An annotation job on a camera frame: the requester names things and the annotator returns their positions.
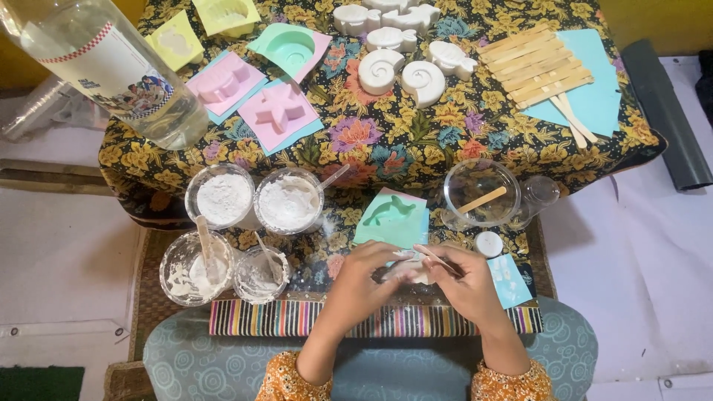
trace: bottle cap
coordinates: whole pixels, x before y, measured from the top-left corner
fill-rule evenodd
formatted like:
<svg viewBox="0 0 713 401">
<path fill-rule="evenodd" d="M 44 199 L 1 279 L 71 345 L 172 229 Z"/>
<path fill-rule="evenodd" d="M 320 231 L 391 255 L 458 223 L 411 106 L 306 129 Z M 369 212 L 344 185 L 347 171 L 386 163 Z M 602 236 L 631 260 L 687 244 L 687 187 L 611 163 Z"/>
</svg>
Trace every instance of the bottle cap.
<svg viewBox="0 0 713 401">
<path fill-rule="evenodd" d="M 483 231 L 476 235 L 474 241 L 476 250 L 486 258 L 494 258 L 503 252 L 503 240 L 493 231 Z"/>
</svg>

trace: striped fabric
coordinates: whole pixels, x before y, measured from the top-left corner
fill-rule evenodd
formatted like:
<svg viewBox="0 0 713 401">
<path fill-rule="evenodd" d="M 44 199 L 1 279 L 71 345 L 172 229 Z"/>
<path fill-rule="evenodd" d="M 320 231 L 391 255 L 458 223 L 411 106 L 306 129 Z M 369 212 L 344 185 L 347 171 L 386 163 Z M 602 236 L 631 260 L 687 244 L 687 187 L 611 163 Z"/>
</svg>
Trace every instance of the striped fabric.
<svg viewBox="0 0 713 401">
<path fill-rule="evenodd" d="M 322 303 L 276 300 L 251 305 L 242 300 L 213 301 L 211 335 L 306 337 Z M 507 310 L 518 333 L 543 331 L 539 308 L 518 306 Z M 478 328 L 451 306 L 382 306 L 359 323 L 347 337 L 456 337 L 477 335 Z"/>
</svg>

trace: bottle label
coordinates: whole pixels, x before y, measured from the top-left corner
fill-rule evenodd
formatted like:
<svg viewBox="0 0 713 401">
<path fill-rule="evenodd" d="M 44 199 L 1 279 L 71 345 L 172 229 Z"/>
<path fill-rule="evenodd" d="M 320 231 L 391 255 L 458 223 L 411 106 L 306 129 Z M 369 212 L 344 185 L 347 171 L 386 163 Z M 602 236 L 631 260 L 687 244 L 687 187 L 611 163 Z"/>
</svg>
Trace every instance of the bottle label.
<svg viewBox="0 0 713 401">
<path fill-rule="evenodd" d="M 81 49 L 37 61 L 119 118 L 150 116 L 173 95 L 168 81 L 109 22 Z"/>
</svg>

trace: orange floral sleeve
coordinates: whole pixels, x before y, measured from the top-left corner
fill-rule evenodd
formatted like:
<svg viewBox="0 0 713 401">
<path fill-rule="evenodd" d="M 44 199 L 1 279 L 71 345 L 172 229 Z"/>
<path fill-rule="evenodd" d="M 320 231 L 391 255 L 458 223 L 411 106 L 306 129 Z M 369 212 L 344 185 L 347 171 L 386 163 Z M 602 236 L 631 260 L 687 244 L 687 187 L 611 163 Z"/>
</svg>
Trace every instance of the orange floral sleeve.
<svg viewBox="0 0 713 401">
<path fill-rule="evenodd" d="M 319 387 L 304 381 L 295 367 L 298 355 L 285 351 L 272 357 L 255 401 L 329 401 L 332 378 Z"/>
<path fill-rule="evenodd" d="M 550 377 L 535 360 L 530 360 L 530 370 L 519 376 L 503 375 L 488 369 L 485 361 L 481 361 L 471 391 L 472 401 L 556 401 Z"/>
<path fill-rule="evenodd" d="M 332 378 L 319 387 L 304 381 L 295 367 L 298 355 L 299 352 L 286 351 L 272 357 L 256 401 L 329 400 Z M 472 388 L 472 401 L 555 401 L 545 368 L 534 360 L 530 361 L 530 371 L 519 376 L 502 375 L 481 362 Z"/>
</svg>

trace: floral tablecloth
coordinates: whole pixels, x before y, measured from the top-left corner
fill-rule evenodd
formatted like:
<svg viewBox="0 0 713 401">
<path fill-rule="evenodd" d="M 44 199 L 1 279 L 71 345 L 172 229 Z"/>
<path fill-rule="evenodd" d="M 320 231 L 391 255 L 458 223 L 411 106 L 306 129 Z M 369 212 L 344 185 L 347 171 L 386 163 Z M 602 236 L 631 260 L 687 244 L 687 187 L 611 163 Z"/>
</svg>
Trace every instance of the floral tablecloth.
<svg viewBox="0 0 713 401">
<path fill-rule="evenodd" d="M 443 180 L 455 163 L 467 158 L 492 158 L 521 180 L 535 174 L 549 176 L 557 181 L 563 196 L 568 196 L 607 174 L 646 163 L 666 147 L 665 140 L 651 131 L 642 117 L 595 0 L 430 0 L 441 9 L 441 18 L 427 35 L 419 38 L 416 52 L 406 55 L 407 63 L 423 59 L 424 49 L 432 41 L 448 41 L 475 54 L 479 46 L 538 23 L 547 23 L 558 31 L 596 29 L 617 68 L 622 92 L 620 130 L 614 132 L 613 138 L 602 138 L 586 150 L 577 149 L 568 128 L 518 113 L 483 66 L 469 82 L 446 77 L 447 89 L 440 101 L 424 110 L 414 108 L 414 100 L 402 91 L 399 81 L 393 91 L 383 96 L 364 92 L 357 68 L 366 54 L 365 37 L 342 36 L 332 25 L 334 7 L 359 2 L 256 2 L 262 22 L 252 34 L 234 39 L 206 37 L 190 0 L 150 0 L 139 23 L 143 35 L 186 9 L 206 49 L 201 63 L 179 70 L 184 80 L 225 49 L 234 51 L 271 79 L 282 76 L 284 73 L 274 64 L 245 48 L 272 22 L 298 24 L 332 35 L 324 61 L 302 82 L 303 91 L 326 128 L 265 157 L 254 133 L 237 114 L 220 126 L 211 124 L 205 137 L 185 151 L 165 151 L 112 118 L 99 161 L 127 213 L 151 228 L 192 226 L 182 196 L 191 177 L 207 165 L 236 163 L 259 182 L 269 172 L 285 166 L 299 166 L 326 178 L 349 163 L 351 168 L 327 191 L 323 230 L 291 238 L 267 234 L 265 241 L 282 249 L 297 268 L 288 290 L 323 293 L 339 269 L 342 254 L 348 252 L 356 224 L 375 188 L 388 186 L 428 199 L 429 242 L 452 240 L 472 248 L 479 230 L 456 233 L 444 228 L 439 218 Z M 257 245 L 252 232 L 229 229 L 222 233 L 241 250 Z M 513 254 L 520 271 L 526 278 L 531 276 L 524 233 L 502 232 L 501 236 L 506 252 Z M 529 282 L 534 294 L 532 280 Z M 419 296 L 421 292 L 416 290 L 414 294 Z"/>
</svg>

